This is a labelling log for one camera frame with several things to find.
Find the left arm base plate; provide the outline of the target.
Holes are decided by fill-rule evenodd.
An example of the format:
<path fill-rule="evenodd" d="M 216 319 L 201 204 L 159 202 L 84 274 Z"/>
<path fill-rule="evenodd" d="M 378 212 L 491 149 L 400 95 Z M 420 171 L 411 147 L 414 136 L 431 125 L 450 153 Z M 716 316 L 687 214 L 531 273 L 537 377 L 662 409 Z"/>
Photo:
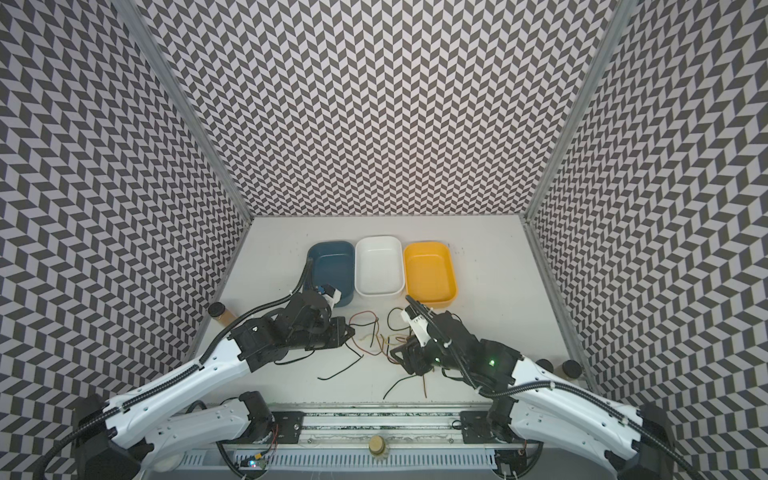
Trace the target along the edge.
<path fill-rule="evenodd" d="M 237 439 L 240 444 L 271 445 L 297 444 L 303 430 L 305 413 L 277 411 L 252 420 Z"/>

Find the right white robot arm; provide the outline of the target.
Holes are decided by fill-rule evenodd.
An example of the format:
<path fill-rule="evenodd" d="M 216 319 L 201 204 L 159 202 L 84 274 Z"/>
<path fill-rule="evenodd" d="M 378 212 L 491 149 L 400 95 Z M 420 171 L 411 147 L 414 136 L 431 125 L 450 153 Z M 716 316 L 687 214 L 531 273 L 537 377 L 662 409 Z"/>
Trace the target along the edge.
<path fill-rule="evenodd" d="M 554 446 L 618 479 L 670 479 L 675 470 L 700 478 L 676 448 L 663 408 L 592 393 L 503 343 L 477 338 L 448 311 L 415 302 L 400 316 L 410 334 L 392 350 L 393 360 L 410 375 L 443 370 L 489 400 L 486 421 L 494 439 Z"/>

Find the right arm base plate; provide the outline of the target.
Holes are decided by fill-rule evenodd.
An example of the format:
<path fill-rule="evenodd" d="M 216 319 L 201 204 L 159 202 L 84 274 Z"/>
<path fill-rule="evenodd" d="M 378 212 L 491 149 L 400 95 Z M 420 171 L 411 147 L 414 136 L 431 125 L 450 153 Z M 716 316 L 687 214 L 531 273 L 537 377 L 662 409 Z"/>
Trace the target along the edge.
<path fill-rule="evenodd" d="M 511 443 L 514 437 L 500 428 L 493 429 L 485 411 L 461 411 L 452 424 L 464 444 Z"/>

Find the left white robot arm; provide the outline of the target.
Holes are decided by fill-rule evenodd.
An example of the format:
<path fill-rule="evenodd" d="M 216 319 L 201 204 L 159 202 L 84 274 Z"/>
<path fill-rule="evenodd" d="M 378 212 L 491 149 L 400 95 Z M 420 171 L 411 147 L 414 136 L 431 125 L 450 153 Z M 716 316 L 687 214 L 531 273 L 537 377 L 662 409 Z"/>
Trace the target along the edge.
<path fill-rule="evenodd" d="M 292 350 L 307 354 L 343 346 L 355 333 L 334 313 L 342 293 L 312 281 L 306 261 L 286 296 L 254 307 L 225 326 L 204 352 L 171 373 L 107 400 L 92 395 L 75 408 L 71 433 L 38 460 L 43 479 L 52 460 L 71 447 L 81 479 L 132 479 L 159 462 L 199 445 L 278 442 L 280 423 L 261 393 L 240 393 L 198 409 L 202 398 Z"/>

